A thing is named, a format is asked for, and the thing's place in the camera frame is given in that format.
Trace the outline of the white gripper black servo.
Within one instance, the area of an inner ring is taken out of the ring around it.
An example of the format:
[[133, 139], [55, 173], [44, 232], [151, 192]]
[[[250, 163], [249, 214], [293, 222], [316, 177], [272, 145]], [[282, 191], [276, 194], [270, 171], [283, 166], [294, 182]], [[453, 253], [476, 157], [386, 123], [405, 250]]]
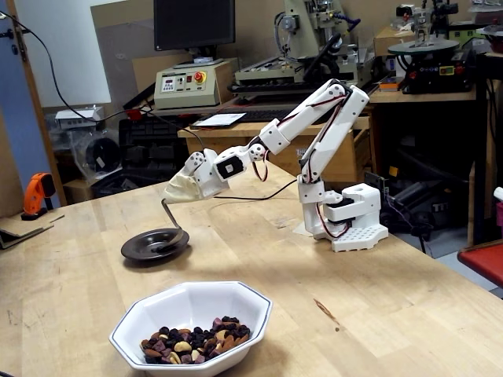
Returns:
[[217, 157], [215, 151], [191, 154], [183, 168], [167, 183], [164, 189], [166, 203], [196, 202], [200, 198], [210, 199], [228, 190], [228, 182], [222, 181], [218, 176], [215, 165]]

